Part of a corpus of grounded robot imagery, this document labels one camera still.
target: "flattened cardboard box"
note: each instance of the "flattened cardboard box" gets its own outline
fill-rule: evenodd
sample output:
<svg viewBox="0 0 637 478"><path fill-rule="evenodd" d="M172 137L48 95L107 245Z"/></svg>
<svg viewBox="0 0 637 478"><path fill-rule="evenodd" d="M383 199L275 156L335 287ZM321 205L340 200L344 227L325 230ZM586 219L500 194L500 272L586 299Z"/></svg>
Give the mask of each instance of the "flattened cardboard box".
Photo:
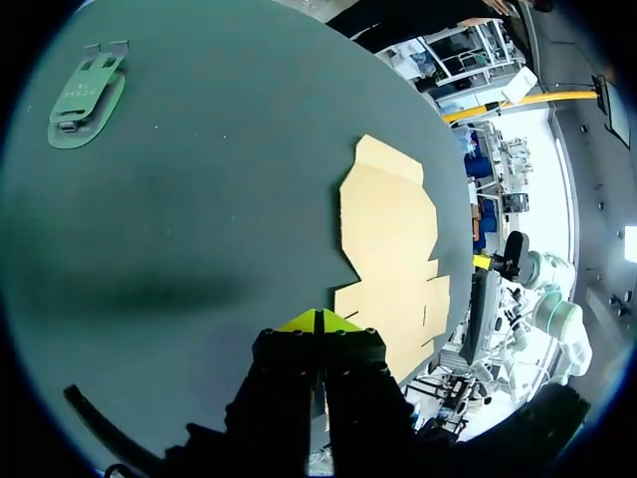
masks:
<svg viewBox="0 0 637 478"><path fill-rule="evenodd" d="M341 245L360 282L335 292L335 312L380 332L398 381L433 354L449 312L449 277L436 278L429 260L438 229L422 183L418 161L366 135L340 187Z"/></svg>

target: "white wall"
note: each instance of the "white wall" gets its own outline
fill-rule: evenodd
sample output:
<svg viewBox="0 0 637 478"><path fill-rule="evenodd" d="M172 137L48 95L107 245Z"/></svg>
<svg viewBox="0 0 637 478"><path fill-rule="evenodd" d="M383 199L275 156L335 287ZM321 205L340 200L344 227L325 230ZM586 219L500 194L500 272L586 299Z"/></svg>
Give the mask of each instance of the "white wall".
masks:
<svg viewBox="0 0 637 478"><path fill-rule="evenodd" d="M531 210L519 215L531 249L568 258L568 209L559 156L548 124L548 108L492 119L504 139L526 137L533 172L529 174Z"/></svg>

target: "ceiling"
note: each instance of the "ceiling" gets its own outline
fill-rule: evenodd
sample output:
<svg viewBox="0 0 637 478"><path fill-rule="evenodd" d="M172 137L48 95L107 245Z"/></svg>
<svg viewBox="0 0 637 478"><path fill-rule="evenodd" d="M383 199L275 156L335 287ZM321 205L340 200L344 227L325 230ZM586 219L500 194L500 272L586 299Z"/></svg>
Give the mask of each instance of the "ceiling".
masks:
<svg viewBox="0 0 637 478"><path fill-rule="evenodd" d="M540 82L591 84L592 75L616 80L605 55L596 51L594 38L571 18L558 6L549 14L531 12L531 48ZM637 130L635 112L630 111L629 118L631 130ZM588 374L571 384L601 408L613 386L608 377L623 373L637 329L637 325L631 329L632 315L618 318L608 305L612 295L623 298L626 291L635 293L637 264L624 259L624 243L617 231L637 224L637 146L629 150L606 130L606 117L594 101L555 104L554 119L554 131L566 146L577 199L575 302L584 309L594 352ZM588 132L581 131L582 125Z"/></svg>

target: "yellow rail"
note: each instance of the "yellow rail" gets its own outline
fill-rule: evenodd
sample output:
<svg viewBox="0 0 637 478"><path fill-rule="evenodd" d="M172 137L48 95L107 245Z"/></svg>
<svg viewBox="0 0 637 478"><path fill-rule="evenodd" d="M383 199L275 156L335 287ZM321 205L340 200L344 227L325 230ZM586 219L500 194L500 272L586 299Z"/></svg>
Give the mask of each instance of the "yellow rail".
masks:
<svg viewBox="0 0 637 478"><path fill-rule="evenodd" d="M513 105L509 102L502 102L499 104L501 109L514 108L520 105L532 105L534 103L545 102L559 102L563 100L597 100L596 92L559 92L559 93L541 93L539 95L528 95L524 97L517 105ZM487 106L469 108L468 110L462 110L461 112L451 113L450 115L442 115L442 119L445 122L454 122L459 120L466 120L468 118L475 117L477 115L483 115L495 108L488 109Z"/></svg>

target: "dark green table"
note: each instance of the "dark green table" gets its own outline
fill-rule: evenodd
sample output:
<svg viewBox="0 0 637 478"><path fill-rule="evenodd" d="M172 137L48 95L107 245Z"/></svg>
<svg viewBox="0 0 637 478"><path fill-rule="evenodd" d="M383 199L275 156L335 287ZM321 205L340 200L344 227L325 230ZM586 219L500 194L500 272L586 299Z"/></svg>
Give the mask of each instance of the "dark green table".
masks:
<svg viewBox="0 0 637 478"><path fill-rule="evenodd" d="M50 147L49 112L82 46L114 40L130 54L105 129ZM7 138L2 292L36 391L97 466L112 457L65 386L161 453L188 421L223 428L259 330L330 307L357 280L337 189L366 133L423 161L451 332L472 271L462 154L387 66L269 0L102 0L53 42Z"/></svg>

